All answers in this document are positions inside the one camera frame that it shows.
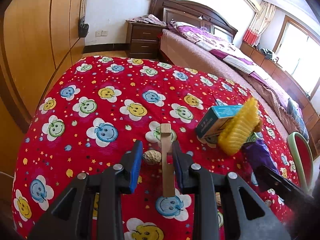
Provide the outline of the wooden stick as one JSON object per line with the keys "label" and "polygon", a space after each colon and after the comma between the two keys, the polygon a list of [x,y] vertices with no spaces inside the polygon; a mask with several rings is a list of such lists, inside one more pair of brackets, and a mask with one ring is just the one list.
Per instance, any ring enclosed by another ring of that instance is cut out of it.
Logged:
{"label": "wooden stick", "polygon": [[175,196],[174,167],[168,163],[167,156],[172,152],[171,125],[161,124],[162,185],[164,198]]}

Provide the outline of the orange mesh bag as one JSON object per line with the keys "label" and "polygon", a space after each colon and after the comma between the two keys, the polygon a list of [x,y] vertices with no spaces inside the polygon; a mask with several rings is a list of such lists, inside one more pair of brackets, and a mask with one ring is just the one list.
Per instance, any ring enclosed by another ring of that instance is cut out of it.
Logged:
{"label": "orange mesh bag", "polygon": [[255,126],[253,132],[255,132],[255,133],[261,132],[262,127],[263,127],[263,120],[260,119],[257,126]]}

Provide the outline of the teal cardboard box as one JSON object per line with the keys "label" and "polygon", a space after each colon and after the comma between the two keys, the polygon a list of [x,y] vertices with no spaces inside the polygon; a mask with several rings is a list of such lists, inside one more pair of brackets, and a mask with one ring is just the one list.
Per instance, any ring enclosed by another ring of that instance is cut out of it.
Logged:
{"label": "teal cardboard box", "polygon": [[241,108],[242,105],[210,107],[195,128],[197,136],[204,139],[220,134]]}

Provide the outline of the red bin with green rim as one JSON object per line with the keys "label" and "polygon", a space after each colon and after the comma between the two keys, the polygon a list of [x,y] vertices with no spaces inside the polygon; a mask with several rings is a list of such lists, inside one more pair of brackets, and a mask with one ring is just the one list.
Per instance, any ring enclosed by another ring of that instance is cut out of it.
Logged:
{"label": "red bin with green rim", "polygon": [[304,192],[309,193],[313,175],[313,157],[310,146],[298,132],[291,133],[286,140],[295,162],[300,187]]}

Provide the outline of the red smiley flower blanket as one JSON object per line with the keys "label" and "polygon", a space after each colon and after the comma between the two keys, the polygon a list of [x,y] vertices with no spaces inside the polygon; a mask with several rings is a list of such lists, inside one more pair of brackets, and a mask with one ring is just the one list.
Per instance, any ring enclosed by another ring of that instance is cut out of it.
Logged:
{"label": "red smiley flower blanket", "polygon": [[[238,173],[281,222],[293,212],[273,189],[259,190],[252,169],[239,151],[228,156],[195,128],[213,105],[242,105],[252,92],[240,81],[192,68],[120,57],[81,59],[57,81],[36,111],[21,144],[12,187],[17,232],[27,238],[41,215],[78,175],[102,172],[120,161],[136,140],[144,150],[160,150],[160,125],[171,124],[171,141],[209,172]],[[299,184],[293,157],[275,118],[259,102],[262,137],[284,178]],[[159,233],[159,239],[192,239],[194,197],[176,187],[170,207],[160,211],[162,167],[143,162],[138,186],[122,196],[125,239]]]}

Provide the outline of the long wooden cabinet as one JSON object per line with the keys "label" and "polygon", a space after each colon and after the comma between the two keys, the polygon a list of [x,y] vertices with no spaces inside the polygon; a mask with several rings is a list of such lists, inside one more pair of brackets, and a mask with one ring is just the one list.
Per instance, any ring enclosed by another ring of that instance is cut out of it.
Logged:
{"label": "long wooden cabinet", "polygon": [[316,112],[311,101],[304,94],[302,88],[296,81],[279,65],[268,60],[264,55],[247,44],[242,42],[240,50],[252,59],[254,63],[263,68],[268,75],[282,87],[302,110],[303,120],[310,136],[310,148],[312,156],[316,159],[319,157],[319,114]]}

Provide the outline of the blue plaid cloth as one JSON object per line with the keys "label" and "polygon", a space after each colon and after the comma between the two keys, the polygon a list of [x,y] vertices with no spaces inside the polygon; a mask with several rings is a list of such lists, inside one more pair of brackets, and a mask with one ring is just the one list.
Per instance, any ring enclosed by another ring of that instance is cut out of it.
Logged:
{"label": "blue plaid cloth", "polygon": [[303,118],[301,117],[300,111],[293,103],[293,100],[291,100],[290,98],[288,98],[287,112],[296,121],[299,133],[304,137],[304,139],[307,142],[309,142],[309,134],[304,124]]}

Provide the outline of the bed with pink sheet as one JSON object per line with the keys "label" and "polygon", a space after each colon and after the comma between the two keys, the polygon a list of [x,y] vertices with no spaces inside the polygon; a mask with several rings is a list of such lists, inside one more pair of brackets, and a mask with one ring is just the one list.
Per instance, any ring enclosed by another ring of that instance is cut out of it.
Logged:
{"label": "bed with pink sheet", "polygon": [[175,65],[188,67],[252,87],[274,111],[288,133],[309,133],[298,103],[271,75],[234,44],[185,22],[170,22],[162,31],[161,51]]}

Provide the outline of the dark clothes on cabinet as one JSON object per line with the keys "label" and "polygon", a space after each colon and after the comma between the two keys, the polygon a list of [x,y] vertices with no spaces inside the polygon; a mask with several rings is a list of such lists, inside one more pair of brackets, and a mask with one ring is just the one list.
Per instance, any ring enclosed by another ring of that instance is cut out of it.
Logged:
{"label": "dark clothes on cabinet", "polygon": [[271,60],[274,63],[277,63],[279,60],[279,57],[277,57],[277,55],[269,49],[261,48],[260,52],[264,55],[265,59]]}

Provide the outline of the black hanging bag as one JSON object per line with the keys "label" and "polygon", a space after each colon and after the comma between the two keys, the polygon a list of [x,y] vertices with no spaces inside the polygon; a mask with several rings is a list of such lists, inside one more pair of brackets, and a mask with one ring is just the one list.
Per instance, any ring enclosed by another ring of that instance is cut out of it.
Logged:
{"label": "black hanging bag", "polygon": [[79,38],[85,38],[89,31],[89,24],[85,22],[85,16],[82,16],[78,22]]}

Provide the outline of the folded cloth on nightstand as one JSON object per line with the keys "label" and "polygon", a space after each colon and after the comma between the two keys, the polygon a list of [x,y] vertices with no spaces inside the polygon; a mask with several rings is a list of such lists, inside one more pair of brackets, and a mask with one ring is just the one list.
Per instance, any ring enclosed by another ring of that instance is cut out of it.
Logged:
{"label": "folded cloth on nightstand", "polygon": [[161,27],[167,26],[165,22],[161,21],[159,18],[157,18],[153,14],[148,14],[148,15],[127,19],[126,22],[152,24],[152,25],[157,25]]}

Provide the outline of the window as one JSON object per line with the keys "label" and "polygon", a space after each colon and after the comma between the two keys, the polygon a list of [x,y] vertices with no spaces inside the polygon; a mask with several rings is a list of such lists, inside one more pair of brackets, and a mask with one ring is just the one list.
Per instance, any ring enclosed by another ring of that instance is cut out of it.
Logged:
{"label": "window", "polygon": [[273,49],[278,64],[312,97],[319,87],[319,38],[285,16]]}

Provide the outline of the dark wooden headboard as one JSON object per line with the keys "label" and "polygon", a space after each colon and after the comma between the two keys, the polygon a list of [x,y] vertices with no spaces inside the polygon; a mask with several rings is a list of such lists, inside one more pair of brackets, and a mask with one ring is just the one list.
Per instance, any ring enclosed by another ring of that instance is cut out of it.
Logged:
{"label": "dark wooden headboard", "polygon": [[187,0],[150,0],[149,14],[169,24],[179,21],[196,27],[205,27],[214,34],[222,34],[233,42],[238,30],[231,26],[218,12],[212,8]]}

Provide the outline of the wooden wardrobe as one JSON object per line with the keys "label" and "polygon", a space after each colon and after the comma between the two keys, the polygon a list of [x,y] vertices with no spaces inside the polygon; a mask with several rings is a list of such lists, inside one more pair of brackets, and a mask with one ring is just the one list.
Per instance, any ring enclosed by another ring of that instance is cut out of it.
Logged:
{"label": "wooden wardrobe", "polygon": [[78,22],[85,11],[86,0],[1,0],[2,178],[13,178],[18,147],[40,101],[82,55]]}

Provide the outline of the white wall air conditioner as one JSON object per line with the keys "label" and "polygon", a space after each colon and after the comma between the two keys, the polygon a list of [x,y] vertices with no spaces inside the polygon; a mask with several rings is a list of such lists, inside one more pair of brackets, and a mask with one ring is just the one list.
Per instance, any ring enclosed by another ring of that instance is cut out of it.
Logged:
{"label": "white wall air conditioner", "polygon": [[249,7],[254,11],[254,12],[259,12],[261,10],[260,3],[257,2],[257,0],[244,0]]}

